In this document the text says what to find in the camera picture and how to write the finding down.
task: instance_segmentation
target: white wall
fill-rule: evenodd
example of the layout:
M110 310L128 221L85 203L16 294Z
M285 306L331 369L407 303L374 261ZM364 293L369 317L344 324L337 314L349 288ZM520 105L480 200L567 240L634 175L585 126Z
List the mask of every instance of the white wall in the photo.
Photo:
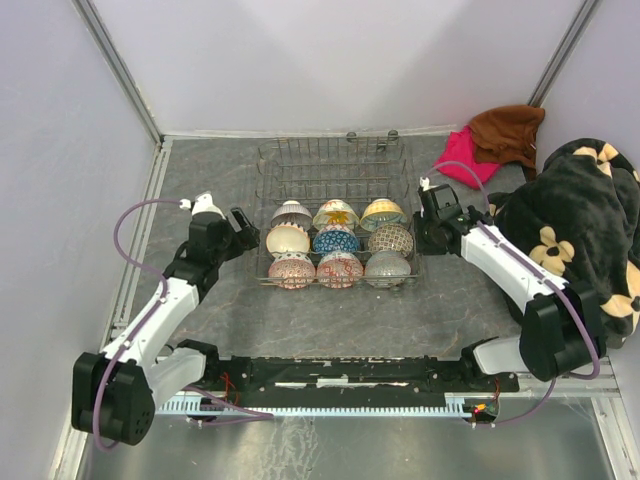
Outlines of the white wall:
M164 132L466 123L526 103L580 0L94 0Z
M544 102L538 133L539 165L562 144L580 137L610 142L640 168L640 2L607 0ZM640 333L611 361L640 443Z
M113 224L154 145L70 1L5 5L0 45L0 476L41 480L122 271Z

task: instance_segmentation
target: pink cloth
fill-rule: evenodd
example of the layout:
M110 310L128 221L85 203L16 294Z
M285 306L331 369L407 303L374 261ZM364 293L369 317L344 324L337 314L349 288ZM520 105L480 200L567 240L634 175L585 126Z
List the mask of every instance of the pink cloth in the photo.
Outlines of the pink cloth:
M498 171L501 165L497 163L476 163L473 158L473 149L471 128L467 125L461 132L452 132L451 135L449 135L447 147L444 149L444 152L440 155L440 158L435 164L438 165L439 163L449 161L464 163L471 168L476 175L478 175L484 185L493 176L493 174ZM480 189L475 179L464 168L456 165L449 165L442 167L439 172L453 178L454 180L458 180L471 188L476 190Z

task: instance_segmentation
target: metal wire rack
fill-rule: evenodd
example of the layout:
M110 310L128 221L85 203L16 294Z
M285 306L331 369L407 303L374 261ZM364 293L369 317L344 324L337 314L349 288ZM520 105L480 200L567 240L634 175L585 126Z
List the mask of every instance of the metal wire rack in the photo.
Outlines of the metal wire rack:
M403 209L409 219L405 227L412 232L412 216L418 208L417 195L411 189L414 178L408 147L394 130L378 137L349 133L346 137L281 138L262 144L258 148L256 201L253 202L253 218L261 230L261 241L247 256L250 273L260 283L274 285L273 279L268 278L273 257L267 251L265 239L274 212L287 200L297 200L315 214L325 202L338 198L351 205L360 216L373 200L388 198ZM355 233L360 240L360 250L355 255L366 265L371 257L367 251L371 232L358 226ZM312 241L316 234L314 228L309 231ZM309 258L317 266L321 256L311 252ZM411 285L421 273L415 242L407 260L411 275L405 284ZM356 285L378 278L365 276Z

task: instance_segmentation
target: plush blanket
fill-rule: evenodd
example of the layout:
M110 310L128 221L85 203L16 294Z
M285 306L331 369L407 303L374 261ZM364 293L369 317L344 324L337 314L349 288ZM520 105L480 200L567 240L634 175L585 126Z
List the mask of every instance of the plush blanket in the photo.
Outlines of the plush blanket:
M556 150L535 180L489 196L514 245L550 272L594 286L610 348L640 316L639 182L613 146L582 138Z

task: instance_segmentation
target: bowl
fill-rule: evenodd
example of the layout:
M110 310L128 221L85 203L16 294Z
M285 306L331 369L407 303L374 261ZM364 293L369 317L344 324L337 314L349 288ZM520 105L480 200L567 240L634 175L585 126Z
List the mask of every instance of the bowl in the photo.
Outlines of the bowl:
M373 232L381 225L406 222L407 216L397 203L386 198L379 198L371 202L364 211L360 226L369 232Z
M359 248L360 241L355 233L346 225L338 223L327 225L313 239L313 251L320 255L335 251L357 252Z
M392 251L406 257L413 251L413 236L402 225L387 223L373 231L367 248L371 253Z
M355 255L332 252L318 264L318 281L329 288L347 288L362 277L363 268Z
M311 228L312 220L311 212L300 205L300 202L288 200L271 217L271 227L273 228L280 223L295 223L308 231Z
M269 267L269 278L281 288L304 288L316 276L316 267L303 253L279 254Z
M374 253L365 269L367 282L375 288L391 288L400 285L409 275L411 275L411 265L400 252Z
M340 224L346 225L351 230L358 225L358 215L353 208L342 200L329 200L318 209L318 213L313 217L313 226L321 230L327 225Z
M267 234L267 250L272 255L287 252L308 253L309 235L295 223L285 222L276 225Z

